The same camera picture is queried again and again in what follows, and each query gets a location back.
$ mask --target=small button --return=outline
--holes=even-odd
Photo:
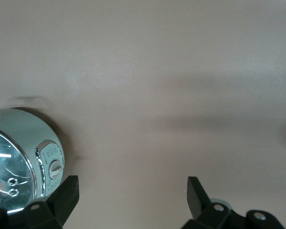
[[[62,172],[62,165],[59,160],[54,160],[50,164],[49,176],[51,179],[56,179]]]

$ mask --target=metal screw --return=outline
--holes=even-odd
[[[36,210],[36,209],[38,209],[40,207],[40,205],[39,204],[35,204],[35,205],[33,205],[32,207],[31,207],[31,210],[33,211],[33,210]]]
[[[253,215],[259,220],[266,220],[266,216],[263,213],[255,212]]]
[[[214,205],[214,209],[215,209],[216,211],[223,211],[223,210],[224,210],[224,207],[221,206],[220,204],[215,204],[215,205]]]
[[[8,184],[9,186],[15,186],[16,184],[18,184],[18,180],[12,177],[8,180]]]
[[[11,197],[16,197],[18,194],[19,194],[19,190],[18,189],[12,188],[11,190],[9,190],[9,195]]]

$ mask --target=mint green rice cooker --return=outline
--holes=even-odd
[[[17,109],[0,110],[0,208],[22,210],[60,184],[64,154],[54,131]]]

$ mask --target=black plastic bracket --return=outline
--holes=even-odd
[[[268,212],[251,210],[242,217],[222,203],[212,203],[197,177],[188,178],[187,202],[193,219],[182,229],[284,229]]]

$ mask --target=chrome trim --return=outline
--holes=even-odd
[[[12,137],[10,137],[8,134],[6,134],[5,132],[0,130],[0,136],[5,138],[12,146],[14,146],[18,150],[18,152],[22,155],[22,157],[24,158],[26,165],[29,167],[29,169],[31,171],[31,176],[33,179],[33,184],[34,184],[33,199],[35,199],[37,196],[37,178],[36,178],[35,170],[31,164],[27,154],[24,152],[24,150],[21,148],[21,146],[16,141],[14,141],[14,139]]]
[[[53,142],[52,140],[47,139],[47,140],[44,140],[43,142],[41,142],[41,143],[36,147],[36,149],[42,150],[44,147],[46,147],[46,146],[47,146],[48,144],[50,144],[50,143],[54,143],[55,145],[57,145],[56,142]]]
[[[44,172],[44,166],[42,163],[42,159],[40,157],[40,150],[38,148],[35,149],[35,154],[36,154],[36,159],[39,162],[39,167],[40,167],[40,173],[41,173],[41,197],[44,197],[45,192],[46,192],[46,174]]]

